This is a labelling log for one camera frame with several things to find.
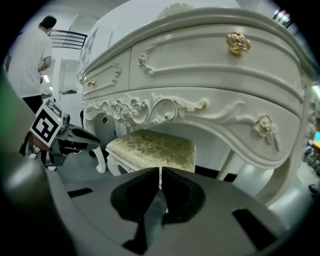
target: black pants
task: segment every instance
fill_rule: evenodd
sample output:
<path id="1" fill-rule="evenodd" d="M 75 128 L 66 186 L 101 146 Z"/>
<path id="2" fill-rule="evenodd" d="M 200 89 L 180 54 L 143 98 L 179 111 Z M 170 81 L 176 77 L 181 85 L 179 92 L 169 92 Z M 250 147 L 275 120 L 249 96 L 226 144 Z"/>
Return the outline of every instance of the black pants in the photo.
<path id="1" fill-rule="evenodd" d="M 29 108 L 33 111 L 33 113 L 37 113 L 38 109 L 42 105 L 41 95 L 25 97 L 23 98 L 23 100 L 29 106 Z M 30 136 L 30 132 L 28 132 L 27 135 L 25 136 L 24 143 L 22 144 L 19 151 L 20 154 L 23 156 L 26 154 L 26 147 L 29 140 L 29 136 Z M 46 157 L 47 157 L 47 151 L 41 150 L 41 162 L 44 165 L 46 164 Z"/>

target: ceiling light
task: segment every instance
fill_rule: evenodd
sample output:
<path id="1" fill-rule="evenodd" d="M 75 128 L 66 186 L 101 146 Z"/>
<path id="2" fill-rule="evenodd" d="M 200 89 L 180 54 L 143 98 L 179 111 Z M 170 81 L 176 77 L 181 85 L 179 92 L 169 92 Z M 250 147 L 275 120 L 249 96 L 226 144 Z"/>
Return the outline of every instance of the ceiling light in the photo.
<path id="1" fill-rule="evenodd" d="M 43 75 L 43 79 L 44 79 L 47 83 L 50 83 L 49 77 L 48 77 L 46 74 Z"/>

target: black hair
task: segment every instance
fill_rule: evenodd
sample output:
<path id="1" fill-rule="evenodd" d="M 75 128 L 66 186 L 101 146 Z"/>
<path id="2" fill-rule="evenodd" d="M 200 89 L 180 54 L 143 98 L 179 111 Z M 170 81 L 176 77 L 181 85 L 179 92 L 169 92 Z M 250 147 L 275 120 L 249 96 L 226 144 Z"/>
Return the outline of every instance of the black hair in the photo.
<path id="1" fill-rule="evenodd" d="M 45 29 L 52 29 L 57 23 L 57 19 L 52 16 L 47 16 L 40 22 L 39 27 L 44 27 Z"/>

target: white shoe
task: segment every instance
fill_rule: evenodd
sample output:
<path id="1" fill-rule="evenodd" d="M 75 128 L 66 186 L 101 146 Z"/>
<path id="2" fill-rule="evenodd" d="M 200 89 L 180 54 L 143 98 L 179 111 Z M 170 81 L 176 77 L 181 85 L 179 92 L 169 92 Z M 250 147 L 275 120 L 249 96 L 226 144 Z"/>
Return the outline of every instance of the white shoe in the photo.
<path id="1" fill-rule="evenodd" d="M 32 153 L 34 154 L 38 154 L 40 152 L 40 148 L 36 147 L 36 146 L 33 146 L 32 147 Z"/>
<path id="2" fill-rule="evenodd" d="M 29 154 L 27 157 L 28 157 L 29 159 L 31 159 L 31 160 L 34 160 L 34 159 L 37 158 L 37 155 L 34 154 L 34 153 L 31 153 L 31 154 Z"/>
<path id="3" fill-rule="evenodd" d="M 48 166 L 47 168 L 49 171 L 55 171 L 57 169 L 56 166 Z"/>

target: black railing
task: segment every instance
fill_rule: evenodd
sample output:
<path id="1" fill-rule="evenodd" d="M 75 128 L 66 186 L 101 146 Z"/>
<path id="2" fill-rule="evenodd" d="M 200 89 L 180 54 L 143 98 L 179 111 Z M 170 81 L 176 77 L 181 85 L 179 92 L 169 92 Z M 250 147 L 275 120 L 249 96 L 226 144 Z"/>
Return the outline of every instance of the black railing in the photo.
<path id="1" fill-rule="evenodd" d="M 50 34 L 52 47 L 71 48 L 81 50 L 87 35 L 65 30 L 52 30 Z"/>

